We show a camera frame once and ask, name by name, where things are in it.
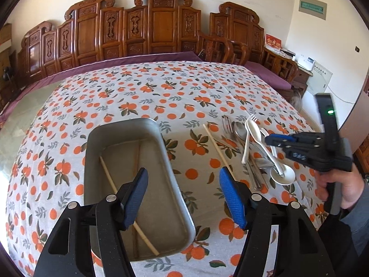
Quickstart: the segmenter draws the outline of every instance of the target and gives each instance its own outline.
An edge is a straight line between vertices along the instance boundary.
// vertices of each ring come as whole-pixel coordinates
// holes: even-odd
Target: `tablecloth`
[[[157,121],[178,185],[196,226],[193,243],[181,253],[132,263],[137,276],[231,276],[245,233],[230,218],[218,183],[221,160],[202,124],[221,139],[221,116],[244,122],[255,114],[269,133],[312,131],[299,113],[246,68],[203,62],[129,64],[67,78],[45,102],[22,142],[12,168],[6,230],[10,256],[32,276],[44,244],[70,201],[83,205],[86,142],[101,124],[151,117]],[[234,142],[222,151],[247,185]],[[260,153],[252,146],[252,153]],[[290,186],[268,182],[261,193],[274,203],[299,201],[316,228],[326,215],[316,197],[314,171],[285,159],[296,172]],[[276,228],[264,276],[271,276]],[[93,256],[97,276],[101,261]]]

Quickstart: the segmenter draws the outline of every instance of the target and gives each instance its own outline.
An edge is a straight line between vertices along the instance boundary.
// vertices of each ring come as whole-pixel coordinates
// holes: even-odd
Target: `cable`
[[[348,102],[348,101],[342,100],[340,97],[338,97],[338,96],[333,92],[333,90],[329,87],[329,85],[327,85],[327,88],[329,88],[329,89],[331,90],[331,93],[332,93],[333,95],[335,95],[337,98],[339,98],[339,100],[341,100],[342,102],[345,102],[345,103],[348,103],[348,104],[355,105],[355,103],[352,103],[352,102]]]

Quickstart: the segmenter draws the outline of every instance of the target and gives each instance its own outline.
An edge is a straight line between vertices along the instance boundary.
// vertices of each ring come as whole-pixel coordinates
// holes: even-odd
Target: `screw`
[[[69,209],[73,209],[73,208],[76,208],[76,207],[77,207],[77,202],[75,202],[75,201],[72,201],[71,203],[68,204]]]
[[[260,201],[261,195],[259,195],[258,193],[254,193],[252,194],[251,199],[253,199],[254,201]]]
[[[298,209],[298,208],[300,208],[300,203],[298,203],[298,202],[296,202],[296,201],[292,201],[292,202],[291,202],[291,206],[292,206],[293,208],[295,208],[295,209]]]
[[[108,202],[113,202],[117,199],[116,195],[108,195],[108,197],[106,197],[106,201]]]

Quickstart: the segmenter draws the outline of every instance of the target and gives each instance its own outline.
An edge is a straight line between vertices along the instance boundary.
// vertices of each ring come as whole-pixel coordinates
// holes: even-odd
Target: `hand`
[[[361,177],[355,164],[352,164],[352,172],[333,169],[328,173],[319,173],[315,171],[315,180],[317,182],[317,195],[322,201],[328,199],[327,182],[342,183],[342,203],[341,208],[350,209],[360,198],[364,190],[364,180]]]

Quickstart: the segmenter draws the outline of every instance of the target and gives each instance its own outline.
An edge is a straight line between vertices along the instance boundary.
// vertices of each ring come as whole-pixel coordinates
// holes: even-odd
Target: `rectangular container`
[[[95,128],[89,135],[84,169],[84,204],[98,203],[114,193],[101,166],[102,156],[119,189],[134,179],[135,163],[149,174],[149,184],[136,218],[147,238],[160,253],[155,256],[137,235],[139,256],[134,257],[131,226],[121,232],[130,261],[164,257],[187,248],[195,237],[195,227],[182,198],[157,123],[135,118]],[[100,257],[95,227],[91,227],[91,248]]]

